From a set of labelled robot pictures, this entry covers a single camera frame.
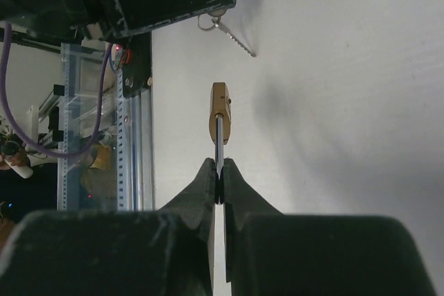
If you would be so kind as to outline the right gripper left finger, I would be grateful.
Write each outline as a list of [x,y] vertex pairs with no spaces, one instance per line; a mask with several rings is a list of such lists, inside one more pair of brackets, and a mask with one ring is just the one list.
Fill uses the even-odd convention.
[[211,295],[214,160],[155,211],[36,211],[1,253],[2,295]]

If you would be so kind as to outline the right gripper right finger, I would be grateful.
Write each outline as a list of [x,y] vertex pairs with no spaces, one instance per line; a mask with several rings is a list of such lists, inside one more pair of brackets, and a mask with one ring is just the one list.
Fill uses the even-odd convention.
[[434,295],[409,230],[387,216],[284,214],[223,167],[233,295]]

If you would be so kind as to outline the small padlock keys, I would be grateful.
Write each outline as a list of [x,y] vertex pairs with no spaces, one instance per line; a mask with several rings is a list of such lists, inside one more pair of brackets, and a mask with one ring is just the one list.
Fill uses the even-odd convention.
[[241,49],[243,49],[247,54],[252,57],[256,58],[257,54],[254,52],[249,46],[246,46],[241,40],[239,40],[234,33],[222,22],[222,17],[226,14],[228,10],[227,9],[219,9],[219,10],[213,10],[212,12],[208,12],[207,16],[211,17],[211,26],[204,27],[200,24],[200,18],[201,15],[198,16],[197,19],[197,26],[201,31],[210,32],[212,30],[218,29],[221,32],[223,32],[225,35],[227,35],[236,45],[238,45]]

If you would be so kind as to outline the small brass padlock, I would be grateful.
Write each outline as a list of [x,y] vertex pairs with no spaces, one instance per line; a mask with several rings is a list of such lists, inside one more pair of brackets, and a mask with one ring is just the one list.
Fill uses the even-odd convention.
[[231,98],[224,82],[215,82],[210,95],[210,137],[215,146],[216,172],[222,175],[224,165],[224,145],[228,143],[231,132]]

